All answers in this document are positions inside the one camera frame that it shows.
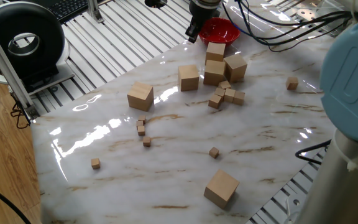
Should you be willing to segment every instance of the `small wooden cube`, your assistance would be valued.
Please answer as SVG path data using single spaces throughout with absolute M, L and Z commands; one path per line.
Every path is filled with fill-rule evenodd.
M 222 89 L 222 88 L 216 88 L 216 90 L 215 90 L 215 95 L 224 97 L 224 92 L 225 92 L 224 89 Z
M 143 137 L 143 146 L 150 147 L 152 145 L 152 139 L 150 137 Z
M 146 134 L 146 129 L 144 128 L 144 126 L 137 127 L 137 134 L 139 136 L 144 136 Z
M 212 147 L 212 149 L 209 150 L 209 155 L 212 156 L 212 158 L 216 159 L 217 156 L 219 155 L 219 149 Z
M 143 124 L 146 124 L 146 115 L 140 115 L 138 121 L 143 121 Z
M 136 121 L 136 127 L 143 126 L 143 121 Z
M 199 78 L 196 65 L 179 66 L 178 85 L 180 91 L 197 90 Z
M 247 70 L 247 62 L 241 57 L 240 54 L 235 54 L 223 59 L 226 63 L 226 71 L 224 76 L 229 82 L 235 82 L 244 77 Z
M 100 168 L 100 160 L 99 158 L 95 158 L 91 160 L 92 169 L 99 169 Z
M 287 87 L 287 90 L 296 90 L 298 83 L 297 77 L 288 77 L 285 86 Z
M 208 60 L 205 65 L 204 85 L 218 86 L 224 79 L 224 62 Z
M 225 90 L 227 88 L 231 88 L 231 85 L 228 81 L 223 81 L 219 83 L 218 87 Z
M 205 187 L 204 197 L 224 209 L 239 184 L 238 180 L 219 169 Z
M 135 82 L 127 97 L 129 106 L 138 110 L 148 111 L 154 104 L 153 87 L 148 84 Z
M 236 94 L 235 90 L 232 89 L 226 89 L 224 92 L 224 98 L 223 101 L 233 103 L 234 95 Z
M 226 44 L 215 44 L 210 42 L 206 49 L 205 64 L 207 60 L 222 62 L 225 48 Z
M 221 106 L 222 97 L 218 95 L 212 95 L 211 99 L 209 99 L 208 106 L 218 109 Z
M 233 103 L 235 105 L 243 105 L 245 97 L 246 97 L 246 93 L 243 93 L 241 91 L 236 91 L 234 94 Z

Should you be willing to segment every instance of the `metal frame post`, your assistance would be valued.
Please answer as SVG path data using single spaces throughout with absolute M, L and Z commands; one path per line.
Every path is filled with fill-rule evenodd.
M 87 0 L 88 1 L 88 13 L 96 22 L 104 22 L 102 14 L 100 14 L 98 0 Z
M 11 86 L 12 91 L 14 92 L 17 99 L 22 104 L 25 112 L 30 116 L 31 119 L 39 117 L 35 106 L 24 88 L 20 78 L 17 76 L 16 71 L 13 69 L 13 66 L 9 59 L 7 58 L 5 52 L 3 51 L 0 45 L 0 71 L 6 78 L 8 84 Z

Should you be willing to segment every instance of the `black cable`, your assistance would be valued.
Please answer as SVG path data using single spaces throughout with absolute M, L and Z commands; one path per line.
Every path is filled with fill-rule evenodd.
M 298 43 L 296 43 L 296 44 L 295 44 L 294 46 L 292 46 L 292 47 L 289 47 L 289 48 L 286 48 L 286 49 L 283 49 L 283 50 L 273 50 L 273 49 L 269 46 L 268 49 L 269 49 L 271 52 L 275 52 L 275 53 L 279 53 L 279 52 L 283 52 L 283 51 L 286 51 L 286 50 L 290 50 L 290 49 L 296 47 L 298 44 L 300 44 L 300 43 L 302 43 L 302 42 L 304 42 L 304 41 L 312 40 L 312 39 L 315 39 L 315 38 L 318 38 L 318 37 L 327 35 L 327 34 L 329 34 L 330 32 L 336 30 L 337 28 L 339 28 L 339 27 L 345 25 L 348 21 L 349 21 L 349 19 L 346 20 L 345 22 L 343 22 L 341 25 L 339 25 L 339 26 L 337 26 L 337 27 L 331 29 L 330 31 L 327 31 L 327 32 L 325 32 L 325 33 L 323 33 L 323 34 L 321 34 L 321 35 L 317 35 L 316 37 L 311 37 L 311 38 L 308 38 L 308 39 L 301 40 L 301 41 L 299 41 Z
M 27 217 L 5 196 L 0 193 L 0 200 L 2 200 L 7 206 L 9 206 L 16 214 L 23 220 L 25 224 L 31 224 Z
M 331 143 L 331 140 L 328 140 L 328 141 L 322 142 L 320 144 L 307 147 L 306 149 L 302 149 L 302 150 L 299 150 L 298 152 L 296 152 L 295 156 L 296 156 L 296 158 L 303 159 L 304 161 L 309 161 L 309 162 L 321 165 L 320 161 L 310 159 L 308 157 L 302 156 L 301 154 L 304 153 L 304 152 L 309 152 L 309 151 L 312 151 L 312 150 L 315 150 L 315 149 L 319 149 L 321 147 L 327 147 L 330 143 Z

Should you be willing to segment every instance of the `wooden floor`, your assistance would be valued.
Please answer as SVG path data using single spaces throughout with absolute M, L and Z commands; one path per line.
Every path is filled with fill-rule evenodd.
M 14 105 L 7 86 L 0 84 L 0 193 L 31 221 L 40 223 L 40 194 L 30 128 L 17 129 L 17 118 L 9 114 Z M 21 117 L 20 124 L 25 124 Z M 0 201 L 0 223 L 23 221 Z

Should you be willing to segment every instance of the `black keyboard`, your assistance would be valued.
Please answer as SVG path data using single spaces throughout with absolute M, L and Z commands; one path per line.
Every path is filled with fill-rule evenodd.
M 66 22 L 79 13 L 87 10 L 87 0 L 62 0 L 48 9 L 56 16 L 60 22 Z

